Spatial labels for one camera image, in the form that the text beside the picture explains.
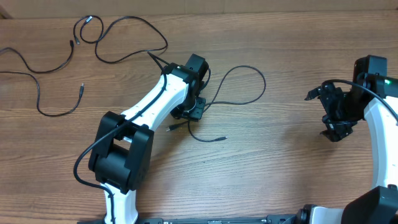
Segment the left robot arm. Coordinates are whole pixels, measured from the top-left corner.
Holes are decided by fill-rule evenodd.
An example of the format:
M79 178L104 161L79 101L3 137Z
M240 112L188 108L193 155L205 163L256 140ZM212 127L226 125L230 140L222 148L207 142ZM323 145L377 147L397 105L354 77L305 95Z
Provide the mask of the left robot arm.
M199 121L206 100L199 96L209 73L207 61L196 54L185 65L167 63L151 55L161 69L156 86L130 109L107 112L101 119L95 141L79 156L90 155L89 170L96 183L75 178L105 192L106 214L98 223L137 223L136 190L149 170L155 130L167 115Z

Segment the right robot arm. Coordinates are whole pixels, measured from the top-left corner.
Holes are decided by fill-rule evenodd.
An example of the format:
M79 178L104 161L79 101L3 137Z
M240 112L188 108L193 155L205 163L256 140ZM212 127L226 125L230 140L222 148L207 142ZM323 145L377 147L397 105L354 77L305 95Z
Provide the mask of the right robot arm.
M322 135L338 142L353 132L358 121L368 124L373 158L373 181L369 192L345 208L306 205L291 223L397 223L397 79L387 75L387 59L368 55L354 63L353 79L343 91L324 81L307 93L318 98L326 112Z

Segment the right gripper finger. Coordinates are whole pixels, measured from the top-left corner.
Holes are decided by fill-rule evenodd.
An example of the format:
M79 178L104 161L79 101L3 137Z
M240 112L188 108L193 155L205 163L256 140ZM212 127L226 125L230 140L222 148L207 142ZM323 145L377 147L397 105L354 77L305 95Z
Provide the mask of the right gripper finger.
M318 86L318 87L316 87L316 88L310 90L310 91L307 93L307 96L305 97L304 100L305 100L305 101L310 101L310 100L313 100L313 99L315 99L315 98L318 98L318 97L321 95L321 93L322 93L322 87L321 87L321 86Z
M320 134L331 142L338 142L353 132L354 123L327 123L326 130Z

